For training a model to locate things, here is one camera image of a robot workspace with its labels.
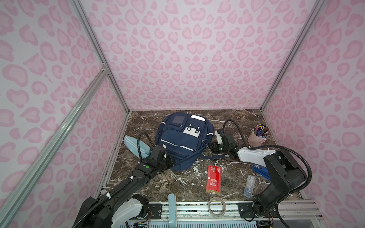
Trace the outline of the red rectangular box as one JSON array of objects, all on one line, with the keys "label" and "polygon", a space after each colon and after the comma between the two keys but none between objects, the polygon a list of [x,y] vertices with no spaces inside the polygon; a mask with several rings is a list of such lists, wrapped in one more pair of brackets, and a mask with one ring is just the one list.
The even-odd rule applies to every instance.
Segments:
[{"label": "red rectangular box", "polygon": [[221,193],[221,167],[209,165],[207,173],[206,192],[220,195]]}]

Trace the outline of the light blue pencil pouch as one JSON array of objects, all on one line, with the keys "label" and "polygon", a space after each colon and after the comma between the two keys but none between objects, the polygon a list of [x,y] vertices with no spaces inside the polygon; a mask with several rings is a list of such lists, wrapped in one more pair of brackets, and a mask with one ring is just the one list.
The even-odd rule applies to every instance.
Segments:
[{"label": "light blue pencil pouch", "polygon": [[[136,138],[126,135],[124,137],[124,144],[128,148],[129,151],[131,151],[137,158],[139,158]],[[144,158],[150,156],[151,148],[143,141],[140,141],[140,152],[141,152],[141,157],[144,159]]]}]

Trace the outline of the navy blue student backpack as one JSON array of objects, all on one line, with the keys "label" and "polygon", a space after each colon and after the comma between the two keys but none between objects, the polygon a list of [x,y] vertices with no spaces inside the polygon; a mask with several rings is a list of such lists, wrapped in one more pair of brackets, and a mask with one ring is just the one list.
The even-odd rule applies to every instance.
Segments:
[{"label": "navy blue student backpack", "polygon": [[166,149],[173,160],[173,171],[189,169],[198,158],[223,159],[225,155],[202,153],[212,142],[214,126],[202,116],[173,113],[159,125],[155,144]]}]

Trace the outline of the clear plastic pen case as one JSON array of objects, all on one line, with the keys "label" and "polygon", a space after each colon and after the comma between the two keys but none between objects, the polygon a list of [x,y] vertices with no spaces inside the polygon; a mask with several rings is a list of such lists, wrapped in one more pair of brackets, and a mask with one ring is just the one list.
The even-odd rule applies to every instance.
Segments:
[{"label": "clear plastic pen case", "polygon": [[247,197],[247,198],[253,197],[255,181],[256,181],[256,178],[254,176],[252,176],[252,175],[248,176],[248,178],[246,180],[245,190],[244,190],[245,197]]}]

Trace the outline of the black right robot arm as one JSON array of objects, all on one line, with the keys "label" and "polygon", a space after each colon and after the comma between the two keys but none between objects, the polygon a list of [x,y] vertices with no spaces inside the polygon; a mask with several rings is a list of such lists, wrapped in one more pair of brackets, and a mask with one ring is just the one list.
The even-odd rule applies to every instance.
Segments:
[{"label": "black right robot arm", "polygon": [[216,154],[267,170],[270,184],[253,197],[251,214],[262,218],[278,211],[279,204],[288,196],[306,188],[312,179],[310,164],[298,152],[280,145],[265,145],[268,128],[258,125],[251,131],[243,146],[238,146],[234,136],[225,128],[215,132],[217,142],[211,149]]}]

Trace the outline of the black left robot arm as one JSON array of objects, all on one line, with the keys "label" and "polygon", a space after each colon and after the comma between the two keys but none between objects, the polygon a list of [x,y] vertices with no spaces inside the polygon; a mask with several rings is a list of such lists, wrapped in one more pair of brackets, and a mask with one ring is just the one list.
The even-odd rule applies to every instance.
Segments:
[{"label": "black left robot arm", "polygon": [[111,191],[94,199],[87,198],[78,212],[73,228],[111,228],[113,218],[117,210],[122,206],[127,206],[125,201],[129,198],[136,200],[142,209],[148,201],[139,196],[132,196],[133,193],[146,186],[151,179],[173,167],[173,160],[168,155],[167,150],[158,145],[154,145],[150,156],[142,158],[140,149],[140,138],[145,135],[151,142],[152,140],[146,132],[140,133],[137,137],[137,151],[140,163]]}]

